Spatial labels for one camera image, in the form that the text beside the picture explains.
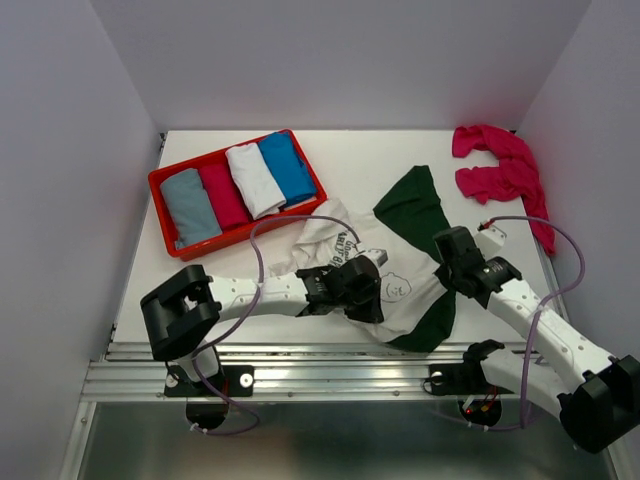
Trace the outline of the cream and green t-shirt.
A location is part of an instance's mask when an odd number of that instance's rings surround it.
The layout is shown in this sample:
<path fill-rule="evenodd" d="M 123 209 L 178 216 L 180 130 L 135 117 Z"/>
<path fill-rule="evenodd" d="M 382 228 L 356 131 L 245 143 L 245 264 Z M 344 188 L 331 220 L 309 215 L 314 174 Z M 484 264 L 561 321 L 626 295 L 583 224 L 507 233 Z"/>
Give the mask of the cream and green t-shirt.
<path fill-rule="evenodd" d="M 450 336 L 456 293 L 436 276 L 441 257 L 433 240 L 450 224 L 428 166 L 412 167 L 370 211 L 350 211 L 342 201 L 329 199 L 314 213 L 351 228 L 325 219 L 306 221 L 289 258 L 269 266 L 270 275 L 339 267 L 358 251 L 383 249 L 388 254 L 380 269 L 384 320 L 353 325 L 381 343 L 410 352 L 431 352 Z"/>

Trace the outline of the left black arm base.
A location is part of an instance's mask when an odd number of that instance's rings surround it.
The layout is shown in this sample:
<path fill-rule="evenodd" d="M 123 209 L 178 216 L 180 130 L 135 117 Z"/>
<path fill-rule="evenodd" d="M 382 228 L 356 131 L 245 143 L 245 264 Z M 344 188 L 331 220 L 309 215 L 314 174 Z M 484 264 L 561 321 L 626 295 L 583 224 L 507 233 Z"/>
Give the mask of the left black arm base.
<path fill-rule="evenodd" d="M 253 395 L 254 374 L 255 369 L 250 365 L 223 365 L 221 372 L 208 381 L 228 397 L 248 398 Z M 214 396 L 206 385 L 191 380 L 177 364 L 168 365 L 163 394 L 168 398 Z"/>

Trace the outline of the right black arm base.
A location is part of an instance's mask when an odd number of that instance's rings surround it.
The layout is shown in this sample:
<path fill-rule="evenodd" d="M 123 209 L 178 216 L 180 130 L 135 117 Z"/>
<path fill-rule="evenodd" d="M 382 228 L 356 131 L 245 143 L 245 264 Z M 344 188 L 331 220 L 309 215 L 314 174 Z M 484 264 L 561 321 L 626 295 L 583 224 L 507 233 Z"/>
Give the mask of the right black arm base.
<path fill-rule="evenodd" d="M 506 354 L 507 359 L 522 362 L 523 358 L 496 340 L 485 340 L 471 344 L 462 359 L 454 363 L 436 363 L 428 366 L 428 375 L 422 380 L 422 390 L 436 397 L 456 395 L 492 396 L 494 393 L 512 394 L 502 384 L 494 385 L 487 380 L 483 364 L 494 357 L 500 368 L 507 366 L 506 360 L 498 360 L 496 354 Z"/>

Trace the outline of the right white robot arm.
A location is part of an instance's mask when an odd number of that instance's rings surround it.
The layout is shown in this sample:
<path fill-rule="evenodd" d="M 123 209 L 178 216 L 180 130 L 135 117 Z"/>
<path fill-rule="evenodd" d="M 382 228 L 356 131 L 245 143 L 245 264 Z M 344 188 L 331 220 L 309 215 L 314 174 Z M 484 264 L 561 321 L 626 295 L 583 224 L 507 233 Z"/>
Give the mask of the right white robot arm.
<path fill-rule="evenodd" d="M 518 394 L 558 419 L 573 442 L 599 453 L 639 425 L 639 362 L 597 346 L 543 303 L 506 259 L 486 258 L 465 227 L 434 237 L 446 286 L 476 301 L 513 328 L 531 352 L 517 355 L 503 343 L 474 343 L 458 363 L 434 364 L 424 382 L 435 396 Z"/>

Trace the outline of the red plastic tray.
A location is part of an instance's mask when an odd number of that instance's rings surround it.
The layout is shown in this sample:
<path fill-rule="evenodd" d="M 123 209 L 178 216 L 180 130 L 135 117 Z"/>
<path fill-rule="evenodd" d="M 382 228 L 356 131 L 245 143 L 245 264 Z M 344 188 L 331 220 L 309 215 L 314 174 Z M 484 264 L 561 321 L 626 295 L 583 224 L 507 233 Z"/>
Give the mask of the red plastic tray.
<path fill-rule="evenodd" d="M 306 167 L 307 172 L 316 187 L 317 193 L 310 199 L 303 202 L 299 202 L 291 207 L 280 209 L 280 211 L 273 215 L 273 218 L 278 219 L 278 222 L 269 223 L 261 222 L 261 228 L 258 230 L 258 234 L 265 233 L 277 228 L 281 228 L 284 225 L 296 222 L 296 215 L 308 215 L 318 207 L 322 202 L 327 199 L 327 193 L 319 180 L 316 172 L 314 171 L 311 163 L 309 162 L 302 146 L 300 145 L 296 135 L 291 129 L 279 130 L 279 133 L 286 134 L 298 155 L 300 161 Z M 208 167 L 211 165 L 225 165 L 227 166 L 227 158 L 225 152 L 230 149 L 230 146 L 226 146 L 219 150 L 207 152 L 203 155 L 186 159 L 168 166 L 164 166 L 153 170 L 148 174 L 148 183 L 151 193 L 151 198 L 156 210 L 160 230 L 162 233 L 163 241 L 167 253 L 173 257 L 178 258 L 184 262 L 194 260 L 198 257 L 212 253 L 214 251 L 229 247 L 231 245 L 240 243 L 244 240 L 248 240 L 251 229 L 258 224 L 257 221 L 251 220 L 249 223 L 240 225 L 237 228 L 223 230 L 219 235 L 211 238 L 204 239 L 201 242 L 195 243 L 192 246 L 178 247 L 179 230 L 171 217 L 168 204 L 161 192 L 161 184 L 168 178 L 175 176 L 183 170 Z"/>

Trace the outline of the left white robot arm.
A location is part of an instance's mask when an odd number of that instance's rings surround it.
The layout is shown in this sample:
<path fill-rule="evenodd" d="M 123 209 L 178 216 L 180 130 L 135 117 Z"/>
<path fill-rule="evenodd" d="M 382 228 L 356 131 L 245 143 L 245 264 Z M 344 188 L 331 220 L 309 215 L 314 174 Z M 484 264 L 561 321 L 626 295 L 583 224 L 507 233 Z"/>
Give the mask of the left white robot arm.
<path fill-rule="evenodd" d="M 199 393 L 222 382 L 216 350 L 205 337 L 220 322 L 283 315 L 318 317 L 340 311 L 350 320 L 380 324 L 384 250 L 367 250 L 344 265 L 299 269 L 262 281 L 208 275 L 189 265 L 146 294 L 140 307 L 154 360 L 176 363 Z"/>

